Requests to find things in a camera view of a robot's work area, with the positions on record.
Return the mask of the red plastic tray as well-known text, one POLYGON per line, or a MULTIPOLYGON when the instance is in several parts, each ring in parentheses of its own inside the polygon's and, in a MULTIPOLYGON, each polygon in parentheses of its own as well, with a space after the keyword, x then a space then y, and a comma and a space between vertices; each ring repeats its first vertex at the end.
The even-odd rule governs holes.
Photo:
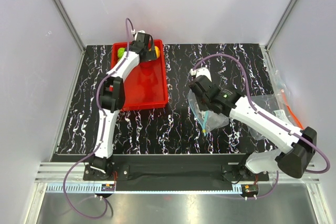
POLYGON ((125 103, 122 111, 163 108, 168 103, 166 68, 161 40, 154 41, 160 57, 152 60, 152 67, 137 65, 124 80, 125 103))

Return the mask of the clear blue zip bag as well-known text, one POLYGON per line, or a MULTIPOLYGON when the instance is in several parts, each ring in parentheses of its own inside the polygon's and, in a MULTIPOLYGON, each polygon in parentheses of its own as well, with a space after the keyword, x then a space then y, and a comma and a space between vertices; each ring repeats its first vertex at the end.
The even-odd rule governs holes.
POLYGON ((206 136, 212 130, 225 127, 229 124, 229 118, 223 114, 216 114, 211 110, 202 110, 197 103, 197 99, 192 90, 188 93, 188 103, 196 121, 202 127, 202 133, 206 136))

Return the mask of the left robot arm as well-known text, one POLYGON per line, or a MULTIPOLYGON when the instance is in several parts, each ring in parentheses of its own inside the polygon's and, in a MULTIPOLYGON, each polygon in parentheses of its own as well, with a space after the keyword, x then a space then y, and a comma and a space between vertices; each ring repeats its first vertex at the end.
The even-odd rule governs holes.
POLYGON ((113 136, 117 117, 125 104, 124 82, 140 63, 157 59, 154 40, 145 31, 134 33, 134 40, 118 63, 107 72, 98 86, 99 128, 97 142, 88 158, 86 175, 96 174, 103 180, 113 175, 113 136))

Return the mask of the red apple toy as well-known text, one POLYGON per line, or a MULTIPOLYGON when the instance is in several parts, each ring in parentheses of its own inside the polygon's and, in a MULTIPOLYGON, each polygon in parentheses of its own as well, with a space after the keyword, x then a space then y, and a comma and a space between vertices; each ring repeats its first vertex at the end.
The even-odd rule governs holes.
POLYGON ((152 62, 151 62, 151 61, 148 61, 148 62, 142 62, 142 63, 140 64, 140 67, 141 67, 141 68, 145 68, 145 69, 151 68, 151 67, 152 67, 152 62))

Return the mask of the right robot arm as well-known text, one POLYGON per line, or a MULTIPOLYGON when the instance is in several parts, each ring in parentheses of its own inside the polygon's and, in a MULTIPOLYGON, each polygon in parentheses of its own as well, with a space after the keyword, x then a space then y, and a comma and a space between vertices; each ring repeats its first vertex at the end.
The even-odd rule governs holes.
POLYGON ((282 121, 273 114, 249 103, 241 92, 220 89, 205 75, 199 75, 189 84, 202 110, 238 120, 276 145, 277 149, 246 154, 233 174, 250 180, 261 172, 282 171, 290 177, 301 178, 315 151, 317 132, 311 127, 301 129, 282 121))

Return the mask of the green round cabbage toy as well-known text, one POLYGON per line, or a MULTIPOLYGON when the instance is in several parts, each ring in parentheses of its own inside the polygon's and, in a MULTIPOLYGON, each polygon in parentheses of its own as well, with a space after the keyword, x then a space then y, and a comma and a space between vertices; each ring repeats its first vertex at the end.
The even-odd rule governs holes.
POLYGON ((118 57, 118 59, 121 59, 123 57, 123 55, 124 55, 125 52, 126 52, 125 48, 119 48, 117 50, 117 57, 118 57))

